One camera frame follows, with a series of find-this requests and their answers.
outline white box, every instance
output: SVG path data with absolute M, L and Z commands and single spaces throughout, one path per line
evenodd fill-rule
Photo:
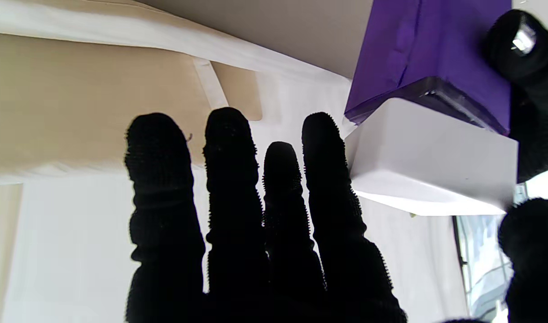
M 517 142 L 407 100 L 387 100 L 346 138 L 360 197 L 417 215 L 503 214 Z

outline glove finger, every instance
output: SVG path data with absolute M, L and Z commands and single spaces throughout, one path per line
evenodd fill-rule
M 314 238 L 329 296 L 350 305 L 375 299 L 392 304 L 397 313 L 399 305 L 380 251 L 364 238 L 366 225 L 351 188 L 338 127 L 325 113 L 310 115 L 304 121 L 302 143 Z
M 258 164 L 247 119 L 236 109 L 214 110 L 206 125 L 206 186 L 210 193 L 210 295 L 234 297 L 267 290 Z
M 131 323 L 188 315 L 202 297 L 205 247 L 193 202 L 186 139 L 161 113 L 138 116 L 128 129 L 124 163 L 134 182 L 132 259 L 141 262 L 128 294 Z
M 325 293 L 320 260 L 309 236 L 301 173 L 292 145 L 272 143 L 264 161 L 266 251 L 277 294 L 315 301 Z

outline black glove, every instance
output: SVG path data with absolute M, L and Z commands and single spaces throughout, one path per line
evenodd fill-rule
M 531 39 L 524 53 L 513 45 Z M 519 142 L 517 182 L 548 170 L 548 31 L 530 13 L 510 10 L 487 33 L 487 62 L 512 83 L 511 133 Z
M 184 135 L 168 116 L 149 114 L 132 122 L 127 140 L 125 162 L 136 193 L 132 259 L 142 263 L 128 294 L 130 323 L 231 316 L 279 321 L 297 315 L 317 321 L 407 320 L 391 294 L 380 251 L 364 238 L 366 226 L 350 186 L 344 143 L 327 114 L 309 116 L 302 130 L 323 272 L 309 238 L 292 147 L 273 143 L 266 153 L 262 214 L 247 120 L 232 108 L 210 114 L 204 147 L 210 192 L 206 238 L 212 244 L 209 294 L 202 292 L 205 248 Z

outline purple bag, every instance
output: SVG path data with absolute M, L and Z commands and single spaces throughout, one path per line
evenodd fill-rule
M 346 106 L 363 122 L 392 97 L 503 135 L 510 85 L 481 56 L 481 40 L 511 0 L 374 0 Z

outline black fabric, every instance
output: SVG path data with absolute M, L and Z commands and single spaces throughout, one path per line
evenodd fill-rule
M 536 33 L 528 55 L 512 50 L 524 20 Z M 519 183 L 548 170 L 548 30 L 530 13 L 510 10 L 487 33 L 487 62 L 512 83 L 511 133 L 519 142 Z
M 510 323 L 548 322 L 548 200 L 512 207 L 498 239 L 514 269 L 505 297 Z
M 344 143 L 327 114 L 309 116 L 302 129 L 321 265 L 309 237 L 292 147 L 273 143 L 266 153 L 262 214 L 247 120 L 231 108 L 210 115 L 204 148 L 212 244 L 209 294 L 202 292 L 205 248 L 184 135 L 169 117 L 149 114 L 133 121 L 127 141 L 125 162 L 136 205 L 130 219 L 136 244 L 132 259 L 141 262 L 128 293 L 130 323 L 292 317 L 317 323 L 407 321 L 391 293 L 380 250 L 364 238 L 366 225 L 350 186 Z M 498 236 L 515 270 L 506 297 L 510 322 L 548 322 L 548 201 L 510 209 Z

